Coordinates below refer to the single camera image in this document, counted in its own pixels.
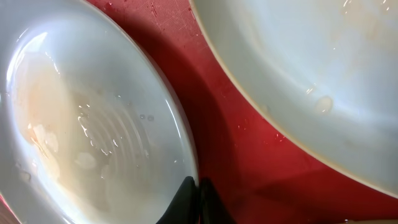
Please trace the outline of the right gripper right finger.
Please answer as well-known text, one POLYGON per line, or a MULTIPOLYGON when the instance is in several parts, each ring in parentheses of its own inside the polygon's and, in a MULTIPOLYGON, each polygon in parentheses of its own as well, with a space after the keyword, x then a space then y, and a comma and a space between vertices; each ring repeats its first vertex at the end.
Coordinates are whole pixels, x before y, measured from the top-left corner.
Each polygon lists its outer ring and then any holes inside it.
POLYGON ((209 178, 200 182, 200 224, 236 224, 209 178))

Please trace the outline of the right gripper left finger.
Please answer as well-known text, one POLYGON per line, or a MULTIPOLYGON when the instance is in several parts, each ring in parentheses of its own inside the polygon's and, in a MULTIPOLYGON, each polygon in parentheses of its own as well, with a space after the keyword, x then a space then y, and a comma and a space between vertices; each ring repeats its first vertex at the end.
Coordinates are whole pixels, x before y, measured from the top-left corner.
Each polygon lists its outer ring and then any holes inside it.
POLYGON ((198 188, 194 178, 187 176, 156 224, 196 224, 198 216, 198 188))

